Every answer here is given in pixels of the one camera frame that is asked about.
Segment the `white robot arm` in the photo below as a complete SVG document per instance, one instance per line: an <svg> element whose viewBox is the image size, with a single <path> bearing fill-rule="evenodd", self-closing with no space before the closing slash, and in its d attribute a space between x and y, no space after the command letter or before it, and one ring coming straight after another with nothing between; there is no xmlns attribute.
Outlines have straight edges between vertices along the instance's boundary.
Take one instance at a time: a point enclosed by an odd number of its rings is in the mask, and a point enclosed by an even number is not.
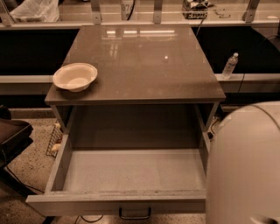
<svg viewBox="0 0 280 224"><path fill-rule="evenodd" d="M280 102L227 115L211 142L206 224L280 224Z"/></svg>

